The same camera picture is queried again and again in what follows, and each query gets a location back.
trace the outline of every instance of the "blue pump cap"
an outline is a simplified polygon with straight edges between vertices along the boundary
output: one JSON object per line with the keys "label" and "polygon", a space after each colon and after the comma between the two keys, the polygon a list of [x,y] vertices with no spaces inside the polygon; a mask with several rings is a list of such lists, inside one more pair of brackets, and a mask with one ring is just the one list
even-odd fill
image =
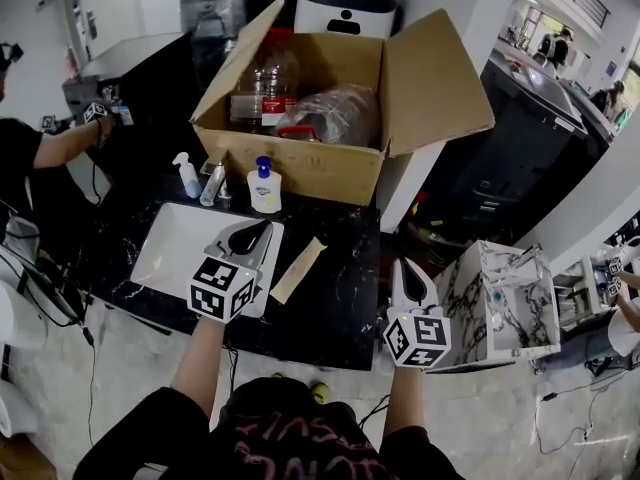
{"label": "blue pump cap", "polygon": [[268,178],[269,171],[271,171],[271,158],[268,156],[259,156],[256,160],[256,164],[258,165],[258,176],[261,178]]}

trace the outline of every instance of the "box flap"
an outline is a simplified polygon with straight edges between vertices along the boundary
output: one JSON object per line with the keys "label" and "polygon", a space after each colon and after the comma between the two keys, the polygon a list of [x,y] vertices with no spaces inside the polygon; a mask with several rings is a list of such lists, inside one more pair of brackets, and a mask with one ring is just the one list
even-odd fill
{"label": "box flap", "polygon": [[227,60],[193,112],[191,116],[193,122],[205,126],[209,109],[236,86],[240,75],[244,73],[244,70],[251,63],[283,6],[284,0],[276,0],[242,29],[238,36],[238,43],[227,57]]}
{"label": "box flap", "polygon": [[287,46],[300,64],[300,96],[357,84],[376,93],[384,41],[342,34],[293,34]]}
{"label": "box flap", "polygon": [[389,39],[382,64],[382,140],[391,156],[495,125],[480,79],[443,9]]}

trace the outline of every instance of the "black marble countertop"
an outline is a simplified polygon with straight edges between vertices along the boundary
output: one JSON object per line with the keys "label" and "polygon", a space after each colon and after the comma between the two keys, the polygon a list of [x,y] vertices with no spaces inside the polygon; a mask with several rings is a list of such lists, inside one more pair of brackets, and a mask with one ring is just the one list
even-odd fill
{"label": "black marble countertop", "polygon": [[[285,305],[268,298],[262,318],[239,316],[226,330],[231,347],[317,366],[370,370],[376,329],[380,225],[377,212],[282,194],[283,209],[256,213],[244,185],[212,208],[269,218],[285,226],[272,286],[315,236],[327,249]],[[94,296],[132,315],[191,333],[197,315],[185,300],[129,281],[162,205],[198,206],[177,175],[116,183],[100,207],[95,236],[82,248],[73,277]]]}

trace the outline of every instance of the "faucet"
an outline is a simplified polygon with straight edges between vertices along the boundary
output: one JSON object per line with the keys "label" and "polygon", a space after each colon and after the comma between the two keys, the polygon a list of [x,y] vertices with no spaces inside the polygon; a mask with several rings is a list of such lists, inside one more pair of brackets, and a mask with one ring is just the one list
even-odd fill
{"label": "faucet", "polygon": [[227,150],[219,149],[209,157],[209,160],[207,160],[206,170],[210,170],[211,167],[213,167],[213,171],[211,172],[211,177],[209,178],[209,181],[207,181],[207,184],[200,195],[200,204],[202,206],[213,206],[216,196],[219,199],[231,198],[226,180],[227,158]]}
{"label": "faucet", "polygon": [[489,273],[484,273],[484,278],[488,283],[490,283],[493,287],[502,287],[502,286],[517,286],[522,284],[520,281],[516,279],[509,279],[510,274],[513,276],[513,272],[518,270],[519,268],[525,266],[531,260],[535,261],[536,264],[536,279],[538,281],[542,280],[544,276],[544,264],[540,261],[542,256],[542,247],[540,244],[534,244],[529,247],[526,251],[524,251],[519,256],[515,256],[511,258],[503,267]]}

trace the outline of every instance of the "small white bottle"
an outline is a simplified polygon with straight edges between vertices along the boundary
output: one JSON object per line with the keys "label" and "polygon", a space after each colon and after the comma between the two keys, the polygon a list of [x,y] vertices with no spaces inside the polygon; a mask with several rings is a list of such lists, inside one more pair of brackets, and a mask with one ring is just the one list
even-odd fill
{"label": "small white bottle", "polygon": [[280,185],[282,176],[271,170],[271,159],[268,156],[258,157],[258,169],[247,175],[251,206],[260,213],[276,213],[282,209]]}
{"label": "small white bottle", "polygon": [[178,153],[178,156],[176,156],[173,161],[173,165],[178,164],[180,164],[180,177],[182,178],[182,183],[184,189],[187,191],[187,195],[191,199],[197,199],[200,197],[200,194],[202,194],[202,187],[198,181],[195,167],[189,162],[189,154],[184,151]]}

